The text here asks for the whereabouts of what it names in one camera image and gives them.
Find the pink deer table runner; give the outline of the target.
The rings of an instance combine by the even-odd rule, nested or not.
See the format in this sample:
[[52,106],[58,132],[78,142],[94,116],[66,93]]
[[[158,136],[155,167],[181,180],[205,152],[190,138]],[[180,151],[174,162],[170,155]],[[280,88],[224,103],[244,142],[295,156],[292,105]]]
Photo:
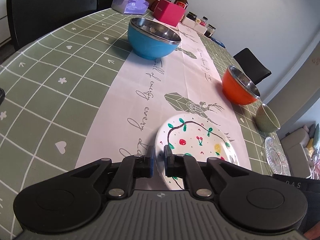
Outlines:
[[[238,156],[239,166],[250,168],[241,128],[231,103],[222,93],[222,83],[201,37],[179,24],[182,41],[166,57],[154,61],[129,54],[113,78],[97,75],[108,91],[86,85],[78,96],[98,106],[82,146],[77,166],[108,157],[115,162],[155,148],[159,128],[180,113],[208,119],[227,136]],[[155,168],[155,182],[148,188],[167,186]]]

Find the purple tissue pack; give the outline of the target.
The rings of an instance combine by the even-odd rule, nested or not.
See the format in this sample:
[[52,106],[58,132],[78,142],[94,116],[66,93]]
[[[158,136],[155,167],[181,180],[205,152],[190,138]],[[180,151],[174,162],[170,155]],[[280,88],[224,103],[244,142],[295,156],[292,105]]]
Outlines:
[[143,15],[149,3],[146,0],[113,0],[111,8],[121,14]]

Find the red label small bottle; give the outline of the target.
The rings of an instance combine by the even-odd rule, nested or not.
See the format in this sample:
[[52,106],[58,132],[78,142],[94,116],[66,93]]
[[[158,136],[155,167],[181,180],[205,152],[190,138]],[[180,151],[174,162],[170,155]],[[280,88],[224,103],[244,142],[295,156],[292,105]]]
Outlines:
[[206,24],[207,24],[207,21],[208,21],[208,18],[206,18],[205,16],[203,16],[202,18],[201,18],[201,22],[200,22],[200,25],[202,25],[202,26],[206,26]]

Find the clear glass plate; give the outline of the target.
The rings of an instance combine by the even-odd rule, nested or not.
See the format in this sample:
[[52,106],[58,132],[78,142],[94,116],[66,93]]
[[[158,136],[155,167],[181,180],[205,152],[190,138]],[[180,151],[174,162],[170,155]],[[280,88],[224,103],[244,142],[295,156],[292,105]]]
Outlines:
[[291,176],[289,163],[283,149],[275,139],[267,137],[264,142],[267,163],[274,174]]

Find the right black chair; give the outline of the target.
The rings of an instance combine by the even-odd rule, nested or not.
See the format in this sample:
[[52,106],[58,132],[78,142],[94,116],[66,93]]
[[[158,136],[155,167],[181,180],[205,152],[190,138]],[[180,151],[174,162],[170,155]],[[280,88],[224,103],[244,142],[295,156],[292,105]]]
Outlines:
[[241,50],[233,57],[255,85],[272,74],[248,48]]

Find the white drawer cabinet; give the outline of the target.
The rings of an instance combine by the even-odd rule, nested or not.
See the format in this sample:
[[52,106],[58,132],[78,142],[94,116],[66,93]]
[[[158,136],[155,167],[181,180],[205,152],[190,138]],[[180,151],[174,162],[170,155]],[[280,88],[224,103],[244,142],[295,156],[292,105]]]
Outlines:
[[0,44],[10,38],[10,30],[7,18],[7,0],[0,0]]

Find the blue steel bowl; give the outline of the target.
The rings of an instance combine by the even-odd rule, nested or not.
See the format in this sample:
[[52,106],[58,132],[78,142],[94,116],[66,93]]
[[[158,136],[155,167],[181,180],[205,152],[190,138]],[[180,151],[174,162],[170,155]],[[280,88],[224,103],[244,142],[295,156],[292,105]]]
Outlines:
[[146,18],[132,18],[127,39],[133,52],[147,60],[155,60],[172,53],[180,44],[180,36],[170,28]]

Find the orange steel bowl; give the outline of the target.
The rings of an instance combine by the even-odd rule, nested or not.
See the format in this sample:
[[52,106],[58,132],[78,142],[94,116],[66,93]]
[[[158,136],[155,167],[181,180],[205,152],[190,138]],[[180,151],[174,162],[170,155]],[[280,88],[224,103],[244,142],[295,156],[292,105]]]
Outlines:
[[228,66],[222,78],[222,92],[235,105],[249,105],[260,98],[255,84],[235,66]]

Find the brown liquor bottle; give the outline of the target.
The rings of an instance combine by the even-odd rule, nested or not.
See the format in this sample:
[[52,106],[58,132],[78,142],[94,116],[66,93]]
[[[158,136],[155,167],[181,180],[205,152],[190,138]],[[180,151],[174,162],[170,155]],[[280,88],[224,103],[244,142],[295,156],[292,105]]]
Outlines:
[[178,5],[179,7],[182,7],[183,9],[186,9],[188,6],[187,0],[175,0],[174,3]]

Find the dark glass jar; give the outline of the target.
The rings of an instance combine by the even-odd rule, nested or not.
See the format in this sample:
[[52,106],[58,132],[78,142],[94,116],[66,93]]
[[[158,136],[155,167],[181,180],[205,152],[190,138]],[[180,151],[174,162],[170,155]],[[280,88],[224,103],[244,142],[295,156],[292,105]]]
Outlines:
[[211,38],[213,33],[216,31],[216,28],[214,26],[212,26],[211,24],[207,25],[207,30],[204,33],[204,36]]

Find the near left black chair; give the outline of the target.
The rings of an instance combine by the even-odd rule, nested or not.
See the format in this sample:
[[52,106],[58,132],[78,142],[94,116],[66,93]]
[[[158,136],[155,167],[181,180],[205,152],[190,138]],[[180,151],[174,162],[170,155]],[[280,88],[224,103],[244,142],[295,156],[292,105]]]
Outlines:
[[6,4],[15,50],[97,9],[97,0],[7,0]]

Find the green ceramic bowl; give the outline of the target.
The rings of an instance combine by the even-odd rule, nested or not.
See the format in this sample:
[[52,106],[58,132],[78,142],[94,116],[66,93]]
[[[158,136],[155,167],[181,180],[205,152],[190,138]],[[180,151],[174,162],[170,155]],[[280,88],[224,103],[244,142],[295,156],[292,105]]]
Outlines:
[[262,132],[272,133],[280,129],[280,123],[276,115],[270,107],[264,103],[258,107],[254,120],[256,126]]

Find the blue flat packet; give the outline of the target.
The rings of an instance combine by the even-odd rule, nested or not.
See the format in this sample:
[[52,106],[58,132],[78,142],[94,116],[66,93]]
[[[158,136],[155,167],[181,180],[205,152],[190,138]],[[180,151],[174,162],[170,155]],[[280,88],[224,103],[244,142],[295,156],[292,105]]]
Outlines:
[[224,45],[222,42],[220,42],[220,41],[218,41],[217,39],[215,39],[214,37],[211,37],[210,39],[211,39],[213,42],[215,42],[216,44],[218,44],[220,47],[225,48],[225,45]]

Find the black smartphone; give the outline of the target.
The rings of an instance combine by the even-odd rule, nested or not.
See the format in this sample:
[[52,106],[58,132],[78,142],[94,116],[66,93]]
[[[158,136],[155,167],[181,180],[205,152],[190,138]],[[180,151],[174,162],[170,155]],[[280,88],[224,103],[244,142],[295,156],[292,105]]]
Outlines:
[[2,88],[0,88],[0,105],[2,104],[4,99],[5,99],[5,91]]

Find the white painted ceramic plate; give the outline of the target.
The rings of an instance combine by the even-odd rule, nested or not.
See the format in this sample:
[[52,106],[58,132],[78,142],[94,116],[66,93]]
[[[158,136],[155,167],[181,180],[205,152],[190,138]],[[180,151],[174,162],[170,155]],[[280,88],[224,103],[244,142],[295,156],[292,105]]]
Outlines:
[[197,114],[180,113],[164,122],[155,139],[157,169],[170,190],[182,190],[184,183],[181,178],[172,178],[165,174],[166,145],[173,154],[191,155],[197,161],[205,162],[209,157],[217,157],[239,165],[230,140],[217,125]]

